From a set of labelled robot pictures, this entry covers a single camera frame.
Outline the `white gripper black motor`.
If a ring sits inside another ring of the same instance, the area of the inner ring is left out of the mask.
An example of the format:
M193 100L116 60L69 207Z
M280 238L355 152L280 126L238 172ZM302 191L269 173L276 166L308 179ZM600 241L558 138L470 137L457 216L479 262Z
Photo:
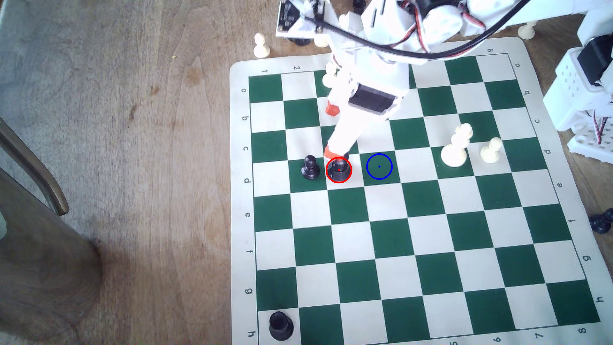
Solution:
M336 59L326 64L326 114L336 117L331 137L324 149L325 161L343 157L370 125L390 118L399 110L410 91L409 64L388 61L373 50L359 49L344 54L346 107L338 102L344 75Z

